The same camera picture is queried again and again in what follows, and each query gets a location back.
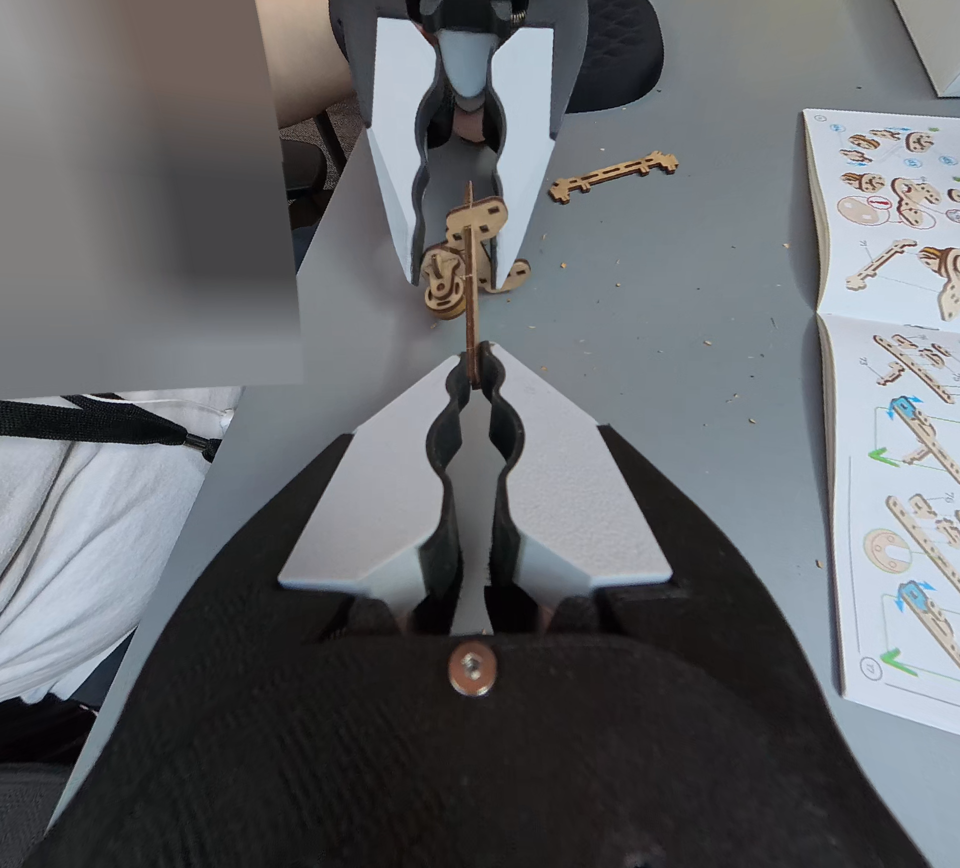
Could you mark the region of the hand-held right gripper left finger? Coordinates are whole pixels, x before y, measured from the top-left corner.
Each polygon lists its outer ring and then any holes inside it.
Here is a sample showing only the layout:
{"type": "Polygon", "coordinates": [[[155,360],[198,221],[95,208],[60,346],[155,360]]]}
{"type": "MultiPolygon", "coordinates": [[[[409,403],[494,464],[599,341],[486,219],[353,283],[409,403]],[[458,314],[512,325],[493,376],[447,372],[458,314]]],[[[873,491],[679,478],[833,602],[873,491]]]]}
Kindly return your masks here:
{"type": "Polygon", "coordinates": [[[375,598],[414,629],[452,627],[463,557],[448,467],[471,393],[454,355],[355,429],[281,586],[375,598]]]}

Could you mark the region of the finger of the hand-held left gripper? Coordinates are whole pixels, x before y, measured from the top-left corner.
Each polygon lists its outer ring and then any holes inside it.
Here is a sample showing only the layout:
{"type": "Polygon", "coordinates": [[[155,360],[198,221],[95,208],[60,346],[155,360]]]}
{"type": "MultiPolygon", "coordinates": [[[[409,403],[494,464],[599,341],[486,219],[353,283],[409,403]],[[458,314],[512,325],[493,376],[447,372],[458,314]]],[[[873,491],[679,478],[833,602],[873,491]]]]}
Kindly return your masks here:
{"type": "Polygon", "coordinates": [[[522,246],[555,146],[550,135],[554,30],[522,27],[492,54],[489,89],[502,116],[495,181],[508,219],[494,238],[495,275],[522,246]]]}
{"type": "Polygon", "coordinates": [[[370,154],[392,244],[413,286],[418,283],[425,229],[423,111],[440,84],[437,51],[419,27],[407,19],[378,17],[370,154]]]}

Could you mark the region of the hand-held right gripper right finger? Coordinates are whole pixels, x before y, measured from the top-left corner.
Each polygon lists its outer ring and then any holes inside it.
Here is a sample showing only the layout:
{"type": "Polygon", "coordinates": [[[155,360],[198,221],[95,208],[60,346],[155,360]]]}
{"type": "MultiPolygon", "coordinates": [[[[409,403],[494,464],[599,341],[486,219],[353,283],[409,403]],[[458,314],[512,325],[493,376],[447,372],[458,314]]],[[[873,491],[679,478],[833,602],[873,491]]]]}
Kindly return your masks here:
{"type": "Polygon", "coordinates": [[[600,424],[502,346],[481,345],[496,484],[486,611],[494,632],[598,589],[657,585],[673,570],[600,424]]]}

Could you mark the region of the wooden model sub-assembly with wheel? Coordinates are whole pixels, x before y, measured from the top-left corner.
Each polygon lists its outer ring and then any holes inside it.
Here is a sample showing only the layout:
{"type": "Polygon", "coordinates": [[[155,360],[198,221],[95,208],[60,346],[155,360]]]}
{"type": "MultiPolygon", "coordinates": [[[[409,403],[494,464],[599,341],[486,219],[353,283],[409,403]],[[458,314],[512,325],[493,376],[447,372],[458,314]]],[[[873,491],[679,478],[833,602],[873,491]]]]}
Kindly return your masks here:
{"type": "Polygon", "coordinates": [[[427,284],[424,302],[427,310],[438,320],[453,320],[466,310],[468,265],[464,229],[472,218],[478,220],[474,231],[477,245],[474,267],[479,290],[487,294],[510,292],[522,286],[530,276],[529,262],[517,259],[505,283],[500,287],[495,285],[493,239],[507,222],[507,207],[503,199],[497,196],[475,200],[473,185],[469,183],[463,205],[451,209],[447,214],[444,240],[428,247],[421,261],[421,277],[427,284]]]}

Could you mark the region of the thin wooden model strip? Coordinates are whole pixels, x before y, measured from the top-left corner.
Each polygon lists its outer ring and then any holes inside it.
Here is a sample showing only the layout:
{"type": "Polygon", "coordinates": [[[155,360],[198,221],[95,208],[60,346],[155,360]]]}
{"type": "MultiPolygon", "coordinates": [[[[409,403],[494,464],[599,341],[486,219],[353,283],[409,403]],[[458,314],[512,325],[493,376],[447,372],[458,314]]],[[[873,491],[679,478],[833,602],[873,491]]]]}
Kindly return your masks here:
{"type": "Polygon", "coordinates": [[[478,302],[478,244],[476,228],[467,225],[462,229],[464,245],[464,291],[465,291],[465,361],[471,389],[481,387],[481,367],[478,356],[479,346],[479,302],[478,302]]]}

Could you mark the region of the person's left forearm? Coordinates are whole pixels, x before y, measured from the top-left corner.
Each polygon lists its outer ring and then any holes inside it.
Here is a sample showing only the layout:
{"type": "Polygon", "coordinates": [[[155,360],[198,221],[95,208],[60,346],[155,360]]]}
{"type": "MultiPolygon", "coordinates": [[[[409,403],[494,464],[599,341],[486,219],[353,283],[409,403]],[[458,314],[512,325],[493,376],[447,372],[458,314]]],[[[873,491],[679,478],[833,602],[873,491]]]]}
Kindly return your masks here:
{"type": "Polygon", "coordinates": [[[254,0],[277,124],[318,116],[354,89],[331,28],[330,0],[254,0]]]}

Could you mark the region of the loose notched wooden strip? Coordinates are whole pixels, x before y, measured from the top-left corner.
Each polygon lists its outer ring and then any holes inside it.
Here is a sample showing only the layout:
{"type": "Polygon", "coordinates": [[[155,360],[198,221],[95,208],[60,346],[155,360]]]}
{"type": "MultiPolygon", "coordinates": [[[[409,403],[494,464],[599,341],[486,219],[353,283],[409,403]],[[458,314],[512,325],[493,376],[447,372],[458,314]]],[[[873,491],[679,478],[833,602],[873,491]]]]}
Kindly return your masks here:
{"type": "Polygon", "coordinates": [[[679,166],[675,154],[654,151],[628,161],[594,169],[581,175],[557,178],[548,189],[548,196],[556,203],[566,205],[575,192],[589,193],[593,188],[608,182],[637,175],[645,177],[654,170],[672,175],[679,166]]]}

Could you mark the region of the black mesh pad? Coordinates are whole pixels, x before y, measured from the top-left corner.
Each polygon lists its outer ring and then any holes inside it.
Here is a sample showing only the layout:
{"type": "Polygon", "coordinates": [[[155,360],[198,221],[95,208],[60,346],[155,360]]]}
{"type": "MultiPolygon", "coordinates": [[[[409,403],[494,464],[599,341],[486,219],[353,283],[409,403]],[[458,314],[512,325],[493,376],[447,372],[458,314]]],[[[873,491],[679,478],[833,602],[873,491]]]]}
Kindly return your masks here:
{"type": "Polygon", "coordinates": [[[665,61],[661,24],[650,0],[587,0],[582,65],[568,115],[621,108],[659,82],[665,61]]]}

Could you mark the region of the black chair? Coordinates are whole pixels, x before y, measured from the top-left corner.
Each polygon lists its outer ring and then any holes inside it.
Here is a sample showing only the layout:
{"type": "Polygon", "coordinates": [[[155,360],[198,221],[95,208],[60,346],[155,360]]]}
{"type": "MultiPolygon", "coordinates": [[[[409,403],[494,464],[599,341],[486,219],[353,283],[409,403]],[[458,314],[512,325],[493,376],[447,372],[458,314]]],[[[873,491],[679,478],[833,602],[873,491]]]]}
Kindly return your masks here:
{"type": "Polygon", "coordinates": [[[315,225],[323,217],[362,129],[356,98],[351,95],[280,131],[292,229],[315,225]]]}

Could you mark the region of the illustrated instruction booklet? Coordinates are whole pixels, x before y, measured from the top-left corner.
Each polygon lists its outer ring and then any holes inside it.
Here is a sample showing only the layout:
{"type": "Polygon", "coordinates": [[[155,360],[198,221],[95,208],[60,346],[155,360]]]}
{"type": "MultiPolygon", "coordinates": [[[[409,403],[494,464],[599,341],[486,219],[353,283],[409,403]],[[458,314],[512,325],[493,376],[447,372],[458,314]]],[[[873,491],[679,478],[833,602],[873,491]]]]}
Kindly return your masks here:
{"type": "Polygon", "coordinates": [[[958,734],[958,119],[802,124],[842,694],[958,734]]]}

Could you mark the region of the person's dark trousers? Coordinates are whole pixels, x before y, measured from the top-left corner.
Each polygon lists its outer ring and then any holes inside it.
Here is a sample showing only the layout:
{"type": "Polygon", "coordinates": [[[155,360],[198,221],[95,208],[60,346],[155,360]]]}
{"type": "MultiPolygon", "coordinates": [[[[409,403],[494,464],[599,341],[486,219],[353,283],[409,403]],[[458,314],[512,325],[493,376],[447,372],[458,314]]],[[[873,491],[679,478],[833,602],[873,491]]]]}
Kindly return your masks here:
{"type": "Polygon", "coordinates": [[[49,694],[1,704],[1,865],[22,866],[46,833],[97,718],[97,710],[49,694]]]}

